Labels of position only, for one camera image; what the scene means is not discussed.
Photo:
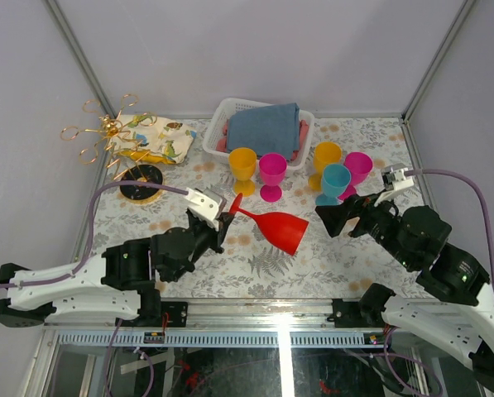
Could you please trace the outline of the red plastic wine glass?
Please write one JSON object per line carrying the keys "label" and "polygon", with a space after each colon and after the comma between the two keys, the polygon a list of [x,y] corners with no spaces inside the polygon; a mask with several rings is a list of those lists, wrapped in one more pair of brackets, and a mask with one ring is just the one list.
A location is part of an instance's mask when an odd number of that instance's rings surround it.
{"label": "red plastic wine glass", "polygon": [[230,213],[242,213],[252,219],[264,238],[275,248],[294,256],[305,235],[309,222],[283,212],[255,214],[241,208],[242,194],[238,194],[230,207]]}

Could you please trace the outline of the gold wine glass rack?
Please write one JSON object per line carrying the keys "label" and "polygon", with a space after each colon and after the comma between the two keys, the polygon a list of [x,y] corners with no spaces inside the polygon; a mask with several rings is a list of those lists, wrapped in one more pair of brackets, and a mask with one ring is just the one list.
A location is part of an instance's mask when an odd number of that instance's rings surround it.
{"label": "gold wine glass rack", "polygon": [[92,128],[65,127],[60,133],[63,141],[73,141],[80,135],[90,134],[95,142],[79,153],[83,165],[92,165],[104,160],[106,175],[118,183],[124,198],[133,202],[149,202],[161,194],[160,184],[164,177],[150,162],[151,150],[147,148],[150,139],[136,131],[142,127],[149,132],[158,122],[153,112],[129,114],[127,111],[137,105],[139,97],[127,93],[120,100],[120,108],[114,115],[104,113],[97,99],[84,103],[82,110],[98,117],[99,125]]}

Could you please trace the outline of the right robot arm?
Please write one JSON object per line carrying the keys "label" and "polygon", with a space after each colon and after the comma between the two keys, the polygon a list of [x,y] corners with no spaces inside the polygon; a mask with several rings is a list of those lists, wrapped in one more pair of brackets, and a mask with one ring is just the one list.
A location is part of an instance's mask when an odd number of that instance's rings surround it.
{"label": "right robot arm", "polygon": [[350,237],[371,237],[405,270],[417,274],[415,281],[426,293],[454,306],[470,327],[448,323],[378,283],[358,301],[360,319],[368,326],[404,328],[433,344],[494,393],[494,289],[489,274],[474,256],[448,243],[452,228],[433,209],[416,206],[401,213],[392,201],[378,203],[377,198],[354,194],[315,212],[331,237],[357,219]]}

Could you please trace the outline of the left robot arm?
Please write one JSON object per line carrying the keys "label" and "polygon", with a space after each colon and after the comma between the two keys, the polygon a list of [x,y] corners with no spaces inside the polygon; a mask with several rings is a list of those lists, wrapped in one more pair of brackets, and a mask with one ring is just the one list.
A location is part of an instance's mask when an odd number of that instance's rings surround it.
{"label": "left robot arm", "polygon": [[121,323],[124,327],[165,326],[157,282],[178,281],[195,269],[208,250],[222,244],[234,216],[221,213],[217,226],[188,213],[188,227],[129,240],[91,256],[85,263],[43,271],[14,263],[0,267],[0,323],[28,328],[46,323]]}

